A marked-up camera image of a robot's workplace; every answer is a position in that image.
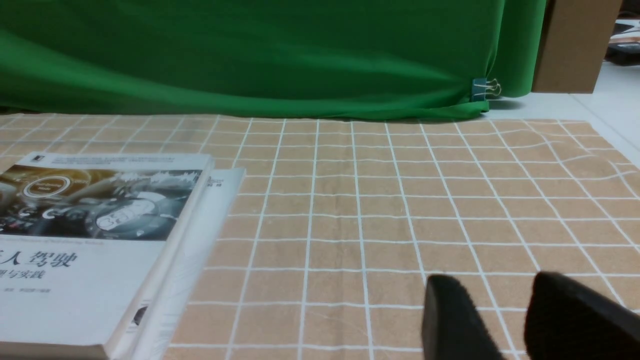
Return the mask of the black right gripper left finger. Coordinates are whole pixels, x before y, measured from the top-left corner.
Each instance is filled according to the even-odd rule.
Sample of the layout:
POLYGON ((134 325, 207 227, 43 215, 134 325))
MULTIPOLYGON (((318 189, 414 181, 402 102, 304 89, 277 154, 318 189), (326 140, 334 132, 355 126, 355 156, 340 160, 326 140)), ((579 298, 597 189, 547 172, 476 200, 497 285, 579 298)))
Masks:
POLYGON ((453 276, 426 280, 422 319, 425 360, 503 360, 473 299, 453 276))

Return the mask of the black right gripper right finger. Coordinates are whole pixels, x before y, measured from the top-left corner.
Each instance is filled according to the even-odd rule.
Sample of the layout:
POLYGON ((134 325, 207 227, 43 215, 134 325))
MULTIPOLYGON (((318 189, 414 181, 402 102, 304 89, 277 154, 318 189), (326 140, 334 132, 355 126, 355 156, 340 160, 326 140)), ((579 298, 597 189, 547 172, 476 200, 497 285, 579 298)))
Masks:
POLYGON ((539 272, 524 328, 531 360, 637 360, 640 317, 558 272, 539 272))

